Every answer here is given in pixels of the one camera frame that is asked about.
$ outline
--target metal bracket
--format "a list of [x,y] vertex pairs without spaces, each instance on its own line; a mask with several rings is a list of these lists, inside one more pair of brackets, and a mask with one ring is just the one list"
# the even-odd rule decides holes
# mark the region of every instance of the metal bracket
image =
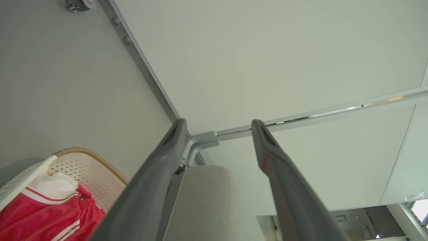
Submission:
[[95,0],[65,0],[68,9],[71,12],[83,12],[95,9]]
[[209,141],[209,142],[198,142],[198,143],[193,144],[192,147],[190,148],[190,155],[187,158],[186,169],[189,168],[193,164],[193,162],[195,161],[195,157],[199,151],[201,151],[203,149],[215,147],[218,145],[220,145],[219,140],[214,140],[214,141]]
[[187,157],[190,153],[190,148],[193,146],[193,144],[198,143],[198,142],[202,142],[202,141],[206,141],[206,140],[209,140],[211,138],[215,138],[216,136],[217,136],[217,132],[211,131],[211,132],[202,133],[199,135],[187,137],[186,147],[184,148],[184,151],[183,151],[183,158],[182,158],[183,161],[187,160]]

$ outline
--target white stripe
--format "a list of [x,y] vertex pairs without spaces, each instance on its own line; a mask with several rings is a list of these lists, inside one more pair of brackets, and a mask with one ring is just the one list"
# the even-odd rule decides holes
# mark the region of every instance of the white stripe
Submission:
[[70,200],[72,197],[77,196],[77,193],[73,193],[72,195],[70,195],[65,200],[52,201],[52,200],[48,200],[48,199],[46,199],[46,198],[44,198],[44,197],[42,197],[42,196],[40,196],[38,194],[35,194],[32,191],[27,190],[27,189],[22,190],[21,193],[24,194],[25,196],[31,198],[31,199],[34,199],[34,200],[36,200],[38,202],[45,203],[45,204],[61,204],[61,203],[64,203],[64,202]]
[[59,241],[59,239],[64,236],[66,233],[70,232],[69,234],[67,234],[64,238],[62,238],[61,240],[64,240],[65,238],[67,238],[68,236],[70,236],[72,233],[74,233],[75,230],[78,230],[80,228],[80,226],[78,226],[77,228],[75,228],[74,230],[71,230],[74,226],[79,225],[80,224],[80,219],[77,220],[76,222],[72,223],[70,226],[66,227],[63,231],[61,231],[57,236],[55,236],[52,241]]

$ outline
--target white perforated basket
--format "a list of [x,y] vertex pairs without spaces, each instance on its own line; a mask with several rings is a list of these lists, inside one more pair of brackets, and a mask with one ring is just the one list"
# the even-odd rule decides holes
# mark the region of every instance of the white perforated basket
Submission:
[[34,164],[0,188],[0,210],[6,207],[47,166],[72,176],[106,212],[125,189],[128,180],[104,158],[86,148],[67,148]]

